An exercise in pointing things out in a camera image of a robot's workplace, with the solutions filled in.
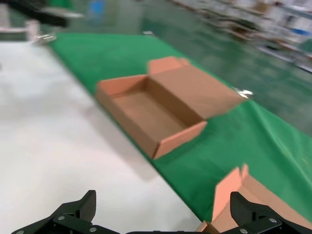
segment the open cardboard box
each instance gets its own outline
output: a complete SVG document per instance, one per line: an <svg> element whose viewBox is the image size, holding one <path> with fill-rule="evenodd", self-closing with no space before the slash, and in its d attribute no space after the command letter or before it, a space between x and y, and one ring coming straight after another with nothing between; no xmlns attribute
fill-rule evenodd
<svg viewBox="0 0 312 234"><path fill-rule="evenodd" d="M175 57L150 61L146 75L103 80L96 96L153 159L199 135L206 119L246 100L186 59Z"/></svg>
<svg viewBox="0 0 312 234"><path fill-rule="evenodd" d="M312 224L282 201L278 196L264 187L248 173L248 166L242 170L235 168L215 188L212 222L204 221L197 232L218 234L237 227L230 213L231 192L240 192L247 200L270 206L283 218L312 229Z"/></svg>

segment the white surface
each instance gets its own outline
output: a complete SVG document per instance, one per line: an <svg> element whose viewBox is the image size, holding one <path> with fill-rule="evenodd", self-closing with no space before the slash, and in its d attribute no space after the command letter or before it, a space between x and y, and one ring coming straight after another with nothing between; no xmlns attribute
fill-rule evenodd
<svg viewBox="0 0 312 234"><path fill-rule="evenodd" d="M44 48L0 43L2 234L97 191L94 224L120 233L200 222Z"/></svg>

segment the green cloth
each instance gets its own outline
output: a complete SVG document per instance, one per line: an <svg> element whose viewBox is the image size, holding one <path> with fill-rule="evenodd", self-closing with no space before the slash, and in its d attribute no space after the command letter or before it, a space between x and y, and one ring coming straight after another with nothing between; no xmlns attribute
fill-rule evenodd
<svg viewBox="0 0 312 234"><path fill-rule="evenodd" d="M59 34L52 48L92 95L100 80L144 74L151 59L184 57L147 36ZM211 220L215 185L247 163L257 180L312 221L311 155L308 136L250 100L150 162L201 220Z"/></svg>
<svg viewBox="0 0 312 234"><path fill-rule="evenodd" d="M73 9L71 0L49 0L49 6Z"/></svg>

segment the blue object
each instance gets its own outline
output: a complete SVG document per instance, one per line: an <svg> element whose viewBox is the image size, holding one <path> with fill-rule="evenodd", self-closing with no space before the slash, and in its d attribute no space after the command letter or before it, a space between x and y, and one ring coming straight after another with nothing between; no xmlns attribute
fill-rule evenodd
<svg viewBox="0 0 312 234"><path fill-rule="evenodd" d="M91 0L89 5L89 20L95 24L101 23L104 17L105 0Z"/></svg>
<svg viewBox="0 0 312 234"><path fill-rule="evenodd" d="M309 31L298 29L298 28L292 28L291 32L296 33L296 34L301 35L301 36L306 36L306 37L311 35L311 33Z"/></svg>

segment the black machine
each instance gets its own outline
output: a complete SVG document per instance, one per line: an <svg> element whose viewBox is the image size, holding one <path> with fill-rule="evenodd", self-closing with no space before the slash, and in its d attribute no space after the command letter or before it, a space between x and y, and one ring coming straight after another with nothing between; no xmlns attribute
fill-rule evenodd
<svg viewBox="0 0 312 234"><path fill-rule="evenodd" d="M12 234L119 234L91 223L96 214L96 206L96 191L89 190L81 200L64 203L51 216ZM312 234L312 230L284 219L269 206L249 202L239 192L231 193L230 210L238 227L222 234ZM152 233L155 231L128 234Z"/></svg>
<svg viewBox="0 0 312 234"><path fill-rule="evenodd" d="M42 24L56 27L68 26L66 18L42 11L42 8L45 7L45 1L43 0L0 0L0 3L7 4L10 8L31 19L38 20Z"/></svg>

